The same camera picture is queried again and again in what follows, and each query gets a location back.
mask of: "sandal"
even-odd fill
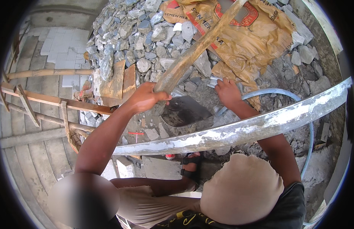
[[[181,169],[181,175],[185,176],[185,177],[188,177],[191,180],[195,181],[196,184],[197,184],[197,187],[196,187],[196,189],[197,189],[198,185],[199,185],[199,181],[200,181],[200,178],[199,178],[200,164],[201,164],[201,161],[203,159],[203,155],[202,155],[202,152],[200,152],[200,156],[196,156],[196,157],[193,157],[193,158],[188,158],[188,156],[190,154],[192,154],[192,153],[187,154],[187,156],[185,158],[183,158],[183,160],[181,161],[181,164],[195,163],[196,164],[196,170],[191,172],[191,171],[187,171],[185,169]]]

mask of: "shovel blade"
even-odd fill
[[[161,117],[170,126],[180,127],[211,117],[212,114],[189,95],[174,97]]]

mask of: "blue hose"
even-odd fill
[[[256,95],[261,95],[261,94],[271,94],[271,93],[276,93],[276,94],[284,94],[286,96],[289,96],[290,98],[294,99],[295,102],[298,102],[300,100],[300,98],[294,94],[291,93],[290,91],[284,90],[284,89],[279,89],[279,88],[267,88],[267,89],[261,89],[261,90],[255,90],[252,91],[250,93],[244,94],[242,95],[242,99],[248,99],[251,98],[253,96]],[[217,116],[221,116],[228,108],[223,107],[220,109],[220,111],[218,111],[218,113],[216,114]],[[312,155],[312,150],[313,150],[313,142],[314,142],[314,129],[313,129],[313,122],[309,123],[309,138],[310,138],[310,142],[309,142],[309,149],[308,149],[308,155],[307,155],[307,159],[306,162],[304,164],[302,173],[300,174],[301,179],[303,179],[304,174],[307,170],[308,164],[309,164],[309,160],[311,158]]]

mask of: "hand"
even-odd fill
[[[161,100],[165,100],[166,105],[169,105],[168,100],[171,100],[172,96],[168,95],[166,92],[154,93],[153,88],[155,84],[156,83],[153,82],[143,83],[126,101],[135,113],[147,111]]]
[[[241,93],[234,83],[234,80],[227,80],[223,78],[223,81],[217,80],[218,84],[215,85],[215,90],[218,93],[219,99],[224,106],[229,110],[236,108],[242,101]]]

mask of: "foot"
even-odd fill
[[[200,152],[194,152],[188,156],[188,158],[194,158],[200,156]],[[182,169],[189,171],[189,172],[195,172],[197,168],[196,163],[188,163],[182,165]],[[186,192],[193,192],[198,188],[198,184],[190,179],[189,177],[182,176],[182,180],[185,180],[188,183],[188,190]]]

